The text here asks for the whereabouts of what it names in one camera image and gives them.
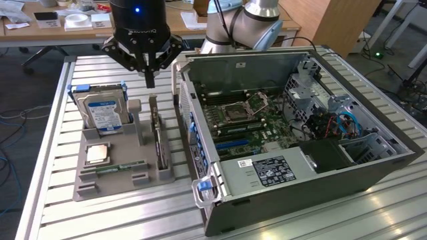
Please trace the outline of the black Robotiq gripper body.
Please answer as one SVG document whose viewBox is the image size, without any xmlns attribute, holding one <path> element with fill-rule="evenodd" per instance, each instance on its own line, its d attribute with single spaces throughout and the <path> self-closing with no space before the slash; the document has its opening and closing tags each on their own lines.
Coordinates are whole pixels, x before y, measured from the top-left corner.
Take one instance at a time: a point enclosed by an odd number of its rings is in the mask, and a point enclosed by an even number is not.
<svg viewBox="0 0 427 240">
<path fill-rule="evenodd" d="M 169 40 L 162 0 L 110 0 L 113 38 L 133 54 L 155 53 Z"/>
</svg>

